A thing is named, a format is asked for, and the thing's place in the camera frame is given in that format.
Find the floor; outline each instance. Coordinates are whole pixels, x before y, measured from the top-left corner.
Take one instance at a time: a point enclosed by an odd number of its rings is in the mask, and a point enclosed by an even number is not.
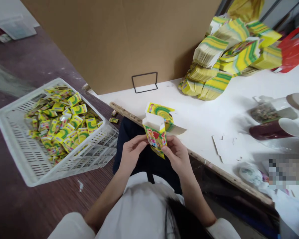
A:
[[[36,30],[35,37],[1,44],[0,64],[34,87],[61,77],[110,118],[111,108],[82,92],[85,81],[80,74],[44,31],[40,27]],[[15,99],[0,92],[0,108]],[[72,211],[84,214],[111,180],[112,163],[102,169],[29,188],[15,167],[0,132],[0,239],[47,238],[65,214]],[[82,192],[78,180],[84,185]],[[262,238],[218,204],[209,202],[215,214],[229,220],[242,238]]]

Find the white table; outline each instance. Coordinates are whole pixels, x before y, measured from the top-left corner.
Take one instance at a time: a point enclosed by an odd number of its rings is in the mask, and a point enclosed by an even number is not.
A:
[[[157,90],[139,94],[136,94],[134,89],[129,89],[94,95],[107,104],[115,102],[141,119],[145,117],[147,102],[176,109],[187,123],[187,131],[179,136],[183,144],[233,177],[238,177],[236,168],[240,162],[232,165],[223,164],[217,155],[212,136],[246,132],[250,126],[257,125],[258,123],[247,114],[247,110],[257,105],[252,99],[253,96],[280,98],[299,92],[299,66],[286,74],[264,70],[250,77],[233,78],[225,92],[214,101],[202,101],[182,94],[177,88],[180,80],[158,83]],[[153,86],[139,87],[137,90],[151,88]],[[250,135],[244,135],[244,139],[249,154],[248,161],[255,162],[261,170],[264,169],[259,162],[266,159],[267,155],[284,153],[260,144]],[[290,189],[299,198],[298,187]]]

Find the wooden strip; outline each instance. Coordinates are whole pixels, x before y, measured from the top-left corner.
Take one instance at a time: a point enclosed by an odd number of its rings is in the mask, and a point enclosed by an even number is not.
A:
[[[119,105],[115,104],[114,102],[110,103],[110,107],[117,111],[117,113],[125,116],[126,118],[132,120],[133,122],[137,123],[138,125],[142,126],[142,120],[135,115],[131,114],[127,110],[123,109]],[[201,162],[205,167],[209,167],[213,172],[218,174],[220,177],[225,179],[230,184],[234,185],[238,189],[246,192],[247,194],[251,195],[252,197],[256,198],[257,200],[261,201],[262,203],[273,206],[272,199],[264,195],[263,193],[259,192],[258,190],[254,189],[253,187],[249,186],[245,182],[243,182],[239,178],[235,178],[226,171],[222,170],[221,168],[217,167],[213,163],[209,162],[207,159],[204,159],[197,153],[194,153],[192,150],[188,149],[188,154],[191,155],[193,158]]]

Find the white shirt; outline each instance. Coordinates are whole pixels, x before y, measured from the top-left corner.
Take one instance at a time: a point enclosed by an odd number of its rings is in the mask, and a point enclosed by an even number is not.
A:
[[[165,238],[166,198],[184,198],[161,177],[153,175],[155,184],[148,182],[145,172],[131,176],[122,197],[114,205],[95,236],[81,214],[72,212],[64,216],[49,239],[103,239],[103,238]],[[240,238],[233,226],[220,218],[207,228],[215,239]],[[167,231],[172,232],[171,225]]]

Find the person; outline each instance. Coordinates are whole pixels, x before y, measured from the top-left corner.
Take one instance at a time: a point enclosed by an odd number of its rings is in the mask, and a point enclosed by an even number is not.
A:
[[[208,206],[180,140],[167,136],[163,159],[144,133],[123,118],[112,180],[84,218],[67,214],[49,239],[240,238]]]

